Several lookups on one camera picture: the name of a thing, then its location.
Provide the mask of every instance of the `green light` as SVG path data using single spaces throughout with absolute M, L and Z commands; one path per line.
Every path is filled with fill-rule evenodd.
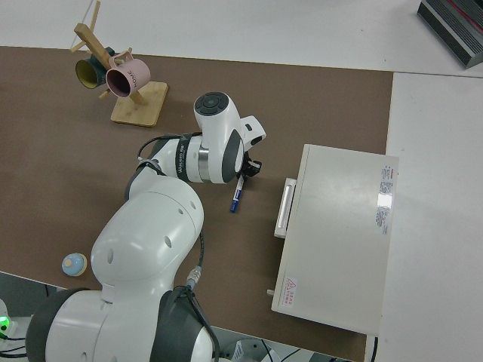
M 9 325 L 10 320 L 8 317 L 0 317 L 0 331 L 7 330 Z

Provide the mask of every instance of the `brown table mat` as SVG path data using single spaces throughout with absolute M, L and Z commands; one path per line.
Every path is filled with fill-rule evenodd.
M 60 264 L 91 246 L 123 204 L 140 145 L 163 133 L 197 131 L 195 99 L 228 93 L 241 117 L 255 115 L 267 138 L 250 155 L 262 172 L 245 183 L 192 184 L 205 209 L 205 270 L 197 296 L 217 327 L 350 360 L 365 336 L 270 310 L 283 240 L 273 237 L 285 177 L 297 177 L 304 143 L 384 153 L 392 73 L 139 56 L 170 90 L 154 128 L 110 121 L 115 97 L 83 87 L 74 66 L 86 54 L 0 47 L 0 270 L 61 287 L 99 289 L 88 269 Z M 196 264 L 198 245 L 177 284 Z

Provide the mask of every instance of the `mug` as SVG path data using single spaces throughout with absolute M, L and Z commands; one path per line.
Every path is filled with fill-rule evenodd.
M 112 48 L 106 48 L 107 53 L 112 57 L 115 53 Z M 75 73 L 79 81 L 87 88 L 94 89 L 106 83 L 106 69 L 94 55 L 82 59 L 75 65 Z
M 125 62 L 116 64 L 115 59 L 125 57 Z M 149 83 L 151 72 L 140 59 L 134 59 L 129 51 L 109 58 L 111 69 L 106 73 L 109 89 L 118 97 L 129 97 Z

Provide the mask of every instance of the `green mug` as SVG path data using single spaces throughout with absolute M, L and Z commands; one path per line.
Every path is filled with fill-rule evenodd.
M 107 47 L 106 51 L 111 57 L 115 54 L 112 48 Z M 79 81 L 89 89 L 106 83 L 107 70 L 94 55 L 79 60 L 75 65 L 75 73 Z

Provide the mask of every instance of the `pink mug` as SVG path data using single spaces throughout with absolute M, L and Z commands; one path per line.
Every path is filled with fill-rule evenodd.
M 115 59 L 119 57 L 125 57 L 125 62 L 116 64 Z M 109 64 L 111 69 L 106 73 L 106 83 L 118 97 L 129 97 L 151 79 L 148 66 L 142 60 L 134 59 L 129 51 L 110 57 Z

